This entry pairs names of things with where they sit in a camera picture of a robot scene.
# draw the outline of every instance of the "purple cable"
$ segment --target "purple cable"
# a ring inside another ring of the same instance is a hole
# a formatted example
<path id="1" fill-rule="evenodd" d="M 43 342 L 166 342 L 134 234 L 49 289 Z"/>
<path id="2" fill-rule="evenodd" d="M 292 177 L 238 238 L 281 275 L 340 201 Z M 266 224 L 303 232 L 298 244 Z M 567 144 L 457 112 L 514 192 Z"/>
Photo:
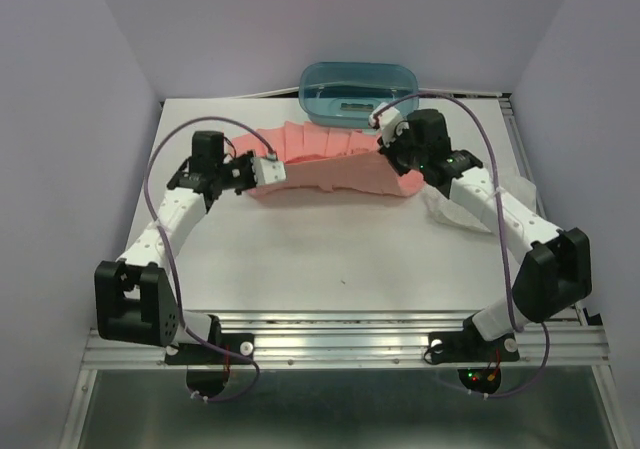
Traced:
<path id="1" fill-rule="evenodd" d="M 244 129 L 245 131 L 249 132 L 250 134 L 253 134 L 255 137 L 257 137 L 260 140 L 260 142 L 262 142 L 267 147 L 267 150 L 270 153 L 275 153 L 275 151 L 273 150 L 273 147 L 271 147 L 271 144 L 269 144 L 269 142 L 264 137 L 262 137 L 262 135 L 260 135 L 255 130 L 251 129 L 249 126 L 241 122 L 234 121 L 233 119 L 227 119 L 226 117 L 204 116 L 204 117 L 198 117 L 196 119 L 191 119 L 190 121 L 180 124 L 174 130 L 172 130 L 169 134 L 167 134 L 167 136 L 162 141 L 160 141 L 160 144 L 158 144 L 158 147 L 156 147 L 153 153 L 151 154 L 151 158 L 149 159 L 149 165 L 147 166 L 147 170 L 144 174 L 144 179 L 142 182 L 144 200 L 145 200 L 145 203 L 147 204 L 147 209 L 149 210 L 149 213 L 151 214 L 151 218 L 153 221 L 158 220 L 158 213 L 156 212 L 155 208 L 153 207 L 153 203 L 151 202 L 151 195 L 149 193 L 149 178 L 151 176 L 151 169 L 153 169 L 153 165 L 156 162 L 156 159 L 158 158 L 158 154 L 160 154 L 160 151 L 162 150 L 162 148 L 177 133 L 181 132 L 183 129 L 186 129 L 187 127 L 193 124 L 196 124 L 198 122 L 206 122 L 206 121 L 226 122 L 228 124 L 233 124 L 234 126 L 238 126 Z M 245 357 L 242 354 L 237 354 L 235 352 L 227 351 L 225 349 L 222 349 L 221 347 L 211 344 L 210 342 L 198 336 L 195 332 L 193 332 L 187 326 L 187 323 L 184 319 L 184 313 L 183 313 L 182 290 L 180 288 L 180 280 L 178 278 L 178 269 L 176 267 L 176 259 L 175 259 L 175 256 L 173 255 L 173 250 L 171 249 L 169 237 L 167 236 L 167 232 L 164 230 L 164 227 L 162 227 L 161 224 L 157 224 L 156 227 L 158 228 L 160 239 L 162 239 L 162 243 L 164 244 L 165 250 L 167 251 L 167 262 L 169 263 L 169 268 L 171 270 L 171 277 L 173 279 L 173 286 L 176 291 L 176 302 L 178 305 L 178 320 L 180 322 L 180 325 L 183 327 L 184 331 L 189 336 L 191 336 L 194 340 L 196 340 L 200 345 L 206 347 L 207 349 L 217 352 L 218 354 L 221 354 L 223 356 L 233 357 L 243 362 L 246 362 L 248 364 L 251 364 L 256 369 L 255 377 L 253 378 L 251 383 L 247 387 L 245 387 L 242 391 L 228 397 L 212 397 L 210 399 L 205 399 L 206 402 L 228 402 L 228 401 L 235 400 L 243 396 L 247 392 L 249 392 L 251 389 L 253 389 L 253 387 L 258 382 L 258 379 L 260 378 L 260 367 L 253 359 L 249 357 Z"/>
<path id="2" fill-rule="evenodd" d="M 516 319 L 513 311 L 513 294 L 511 293 L 511 271 L 509 270 L 509 258 L 507 254 L 507 238 L 505 234 L 506 229 L 505 229 L 505 223 L 504 223 L 504 208 L 502 206 L 502 195 L 500 194 L 500 190 L 499 190 L 500 183 L 498 179 L 498 163 L 496 161 L 495 153 L 493 152 L 493 147 L 491 146 L 491 141 L 489 141 L 489 136 L 487 135 L 487 131 L 485 131 L 478 117 L 473 113 L 471 109 L 469 109 L 469 107 L 466 104 L 460 102 L 459 100 L 447 94 L 442 94 L 435 91 L 419 91 L 419 92 L 401 97 L 400 99 L 396 99 L 395 101 L 390 102 L 380 110 L 374 112 L 372 114 L 372 117 L 375 119 L 376 124 L 379 126 L 380 115 L 383 112 L 385 112 L 387 109 L 397 104 L 400 104 L 404 101 L 407 101 L 409 99 L 413 99 L 416 97 L 419 98 L 421 96 L 438 97 L 440 99 L 446 99 L 447 101 L 453 102 L 454 104 L 462 108 L 462 110 L 464 110 L 464 112 L 466 112 L 471 117 L 476 127 L 478 128 L 480 135 L 482 136 L 482 140 L 484 141 L 484 144 L 487 148 L 487 152 L 489 153 L 491 175 L 493 178 L 493 188 L 495 190 L 495 195 L 496 195 L 496 212 L 498 214 L 498 239 L 500 241 L 500 254 L 502 256 L 502 270 L 504 273 L 505 293 L 507 296 L 507 312 L 509 313 L 509 322 L 511 323 L 511 327 L 515 332 L 522 332 L 523 329 L 521 327 L 518 327 L 518 325 L 516 324 Z M 517 389 L 504 392 L 501 394 L 491 395 L 489 397 L 495 399 L 495 398 L 508 397 L 514 394 L 518 394 L 519 392 L 526 389 L 527 387 L 529 387 L 531 384 L 533 384 L 535 381 L 538 380 L 538 377 L 540 376 L 540 374 L 542 374 L 542 371 L 547 365 L 547 360 L 549 359 L 549 350 L 551 348 L 551 338 L 549 337 L 549 331 L 547 330 L 547 326 L 544 323 L 540 323 L 540 324 L 542 325 L 542 329 L 544 330 L 544 334 L 545 334 L 545 353 L 544 353 L 544 357 L 542 358 L 542 363 L 540 364 L 540 367 L 536 372 L 536 374 L 533 376 L 533 378 L 529 382 L 527 382 L 526 384 L 523 384 L 521 387 Z"/>

